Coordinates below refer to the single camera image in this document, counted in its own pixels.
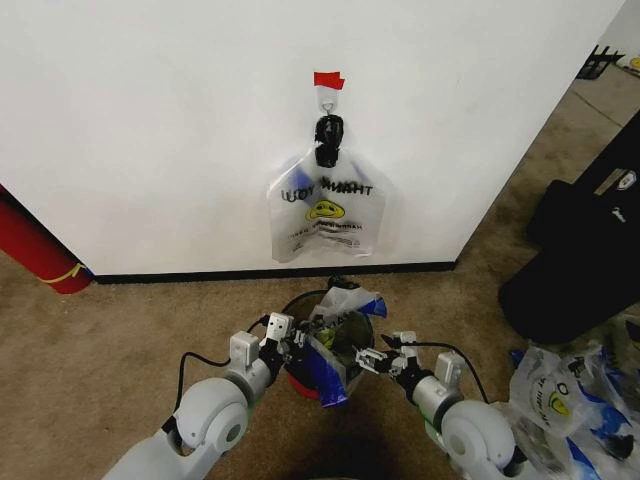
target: red tape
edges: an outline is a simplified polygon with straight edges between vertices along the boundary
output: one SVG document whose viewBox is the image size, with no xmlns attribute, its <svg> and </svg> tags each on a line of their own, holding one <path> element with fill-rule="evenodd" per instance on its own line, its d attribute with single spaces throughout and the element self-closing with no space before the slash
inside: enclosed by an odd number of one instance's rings
<svg viewBox="0 0 640 480">
<path fill-rule="evenodd" d="M 340 72 L 313 72 L 313 85 L 333 88 L 334 90 L 342 90 L 344 78 L 340 78 Z"/>
</svg>

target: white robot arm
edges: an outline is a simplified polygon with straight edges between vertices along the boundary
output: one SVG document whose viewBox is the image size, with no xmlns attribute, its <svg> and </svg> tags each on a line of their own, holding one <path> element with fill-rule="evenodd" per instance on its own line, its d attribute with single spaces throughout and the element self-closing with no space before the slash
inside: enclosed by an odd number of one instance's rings
<svg viewBox="0 0 640 480">
<path fill-rule="evenodd" d="M 201 480 L 247 429 L 249 409 L 271 385 L 287 355 L 292 318 L 269 317 L 262 342 L 246 332 L 231 337 L 224 378 L 189 388 L 180 407 L 153 435 L 133 446 L 106 480 Z"/>
<path fill-rule="evenodd" d="M 289 359 L 288 342 L 304 343 L 304 333 L 293 329 L 292 321 L 273 313 L 261 342 L 246 332 L 231 337 L 224 378 L 210 378 L 189 388 L 155 435 L 132 447 L 104 478 L 203 479 L 244 435 L 249 409 Z M 393 350 L 360 350 L 356 361 L 367 370 L 388 374 L 404 388 L 407 399 L 422 413 L 427 434 L 464 478 L 542 478 L 518 454 L 511 428 L 500 412 L 484 402 L 463 400 L 459 389 L 463 358 L 454 352 L 440 354 L 434 373 L 420 366 L 411 346 L 414 332 L 399 332 L 385 340 Z"/>
<path fill-rule="evenodd" d="M 365 349 L 356 361 L 374 373 L 386 373 L 406 392 L 425 419 L 431 439 L 451 458 L 452 466 L 472 480 L 543 478 L 516 447 L 504 416 L 485 402 L 464 400 L 459 384 L 465 360 L 441 353 L 435 373 L 420 366 L 415 332 L 385 338 L 394 350 Z"/>
</svg>

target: black bag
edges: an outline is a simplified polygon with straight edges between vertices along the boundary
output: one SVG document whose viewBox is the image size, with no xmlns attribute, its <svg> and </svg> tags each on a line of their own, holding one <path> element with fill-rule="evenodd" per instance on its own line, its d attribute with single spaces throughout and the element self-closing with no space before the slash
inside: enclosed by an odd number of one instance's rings
<svg viewBox="0 0 640 480">
<path fill-rule="evenodd" d="M 573 185 L 555 180 L 540 201 L 527 234 L 543 250 L 499 292 L 523 337 L 568 342 L 640 300 L 640 156 L 625 151 L 634 137 L 640 112 Z M 618 167 L 627 170 L 593 193 Z"/>
</svg>

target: brown carpet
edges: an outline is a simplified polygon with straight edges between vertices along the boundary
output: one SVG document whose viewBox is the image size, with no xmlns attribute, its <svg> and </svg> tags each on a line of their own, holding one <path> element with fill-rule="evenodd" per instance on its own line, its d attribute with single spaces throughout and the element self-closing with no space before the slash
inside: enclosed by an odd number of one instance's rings
<svg viewBox="0 0 640 480">
<path fill-rule="evenodd" d="M 638 81 L 617 69 L 599 82 L 565 95 L 455 271 L 354 277 L 387 302 L 378 333 L 413 329 L 420 339 L 458 345 L 491 399 L 507 399 L 507 352 L 525 346 L 496 301 L 499 285 L 535 253 L 523 228 L 546 185 L 572 181 L 619 129 L 585 99 L 607 104 L 620 89 L 637 94 Z M 633 101 L 637 108 L 640 97 Z M 0 478 L 100 478 L 170 415 L 183 351 L 224 359 L 230 335 L 325 281 L 93 285 L 60 296 L 0 255 Z M 434 358 L 424 352 L 423 362 Z M 217 373 L 189 364 L 187 385 Z M 468 378 L 465 391 L 477 398 Z M 349 405 L 330 410 L 297 396 L 281 375 L 210 478 L 329 475 L 455 478 L 401 389 L 373 375 Z"/>
</svg>

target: yellow smiley face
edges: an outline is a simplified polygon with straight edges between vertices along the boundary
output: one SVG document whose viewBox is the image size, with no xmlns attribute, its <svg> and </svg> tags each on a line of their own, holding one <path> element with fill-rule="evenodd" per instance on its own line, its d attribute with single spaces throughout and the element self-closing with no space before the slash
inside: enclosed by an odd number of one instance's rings
<svg viewBox="0 0 640 480">
<path fill-rule="evenodd" d="M 569 415 L 569 409 L 564 404 L 558 392 L 553 392 L 549 397 L 549 406 L 560 415 Z"/>
<path fill-rule="evenodd" d="M 307 212 L 307 220 L 314 218 L 341 218 L 344 217 L 344 208 L 329 200 L 320 200 Z"/>
</svg>

